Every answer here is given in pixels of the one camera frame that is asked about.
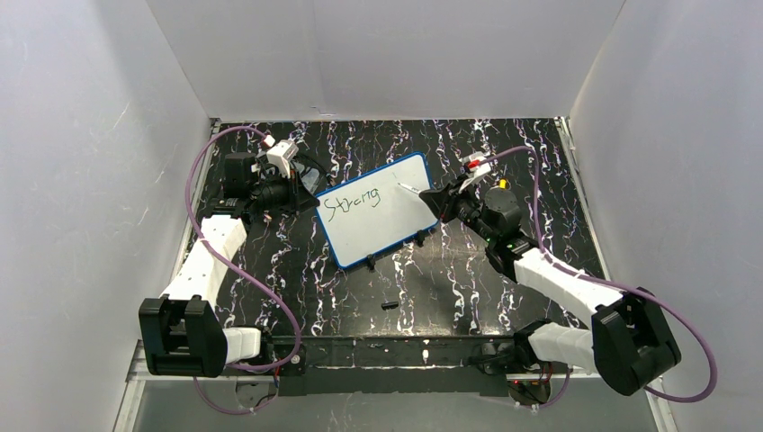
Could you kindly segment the white marker pen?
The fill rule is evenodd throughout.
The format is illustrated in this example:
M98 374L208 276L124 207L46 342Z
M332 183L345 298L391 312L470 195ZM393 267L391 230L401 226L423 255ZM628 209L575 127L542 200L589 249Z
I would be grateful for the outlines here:
M400 186L400 187L401 187L401 188L403 188L404 190L406 190L406 191L409 191L409 192L411 192L411 193L413 193L413 194L420 194L420 192L421 192L421 191L420 191L419 189L417 189L416 187L414 187L414 186L411 186L411 185L408 185L408 184L398 183L398 186Z

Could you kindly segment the blue framed whiteboard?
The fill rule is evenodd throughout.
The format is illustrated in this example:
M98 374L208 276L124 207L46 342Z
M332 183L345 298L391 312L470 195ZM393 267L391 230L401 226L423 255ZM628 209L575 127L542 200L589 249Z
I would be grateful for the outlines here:
M432 187L421 152L375 168L317 195L321 228L338 267L347 269L438 224L417 194Z

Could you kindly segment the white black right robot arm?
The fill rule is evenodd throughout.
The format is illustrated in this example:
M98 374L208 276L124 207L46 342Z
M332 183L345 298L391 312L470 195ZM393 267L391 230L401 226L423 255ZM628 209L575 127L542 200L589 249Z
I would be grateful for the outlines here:
M629 396L678 365L682 354L660 306L648 291L617 292L545 255L521 228L516 196L493 187L481 198L455 183L418 193L442 222L457 219L487 243L492 267L529 287L584 323L568 328L539 319L515 332L512 358L530 364L557 362L598 374Z

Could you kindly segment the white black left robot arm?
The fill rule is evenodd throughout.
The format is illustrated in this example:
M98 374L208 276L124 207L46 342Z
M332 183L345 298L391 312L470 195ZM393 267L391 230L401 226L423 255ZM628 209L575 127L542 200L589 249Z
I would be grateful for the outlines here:
M268 212L298 214L317 206L328 186L326 169L295 156L287 170L265 155L237 152L223 161L221 191L203 213L201 236L167 288L139 308L148 371L153 375L217 377L228 367L271 369L277 357L260 325L228 328L216 313L229 261L243 247L255 219Z

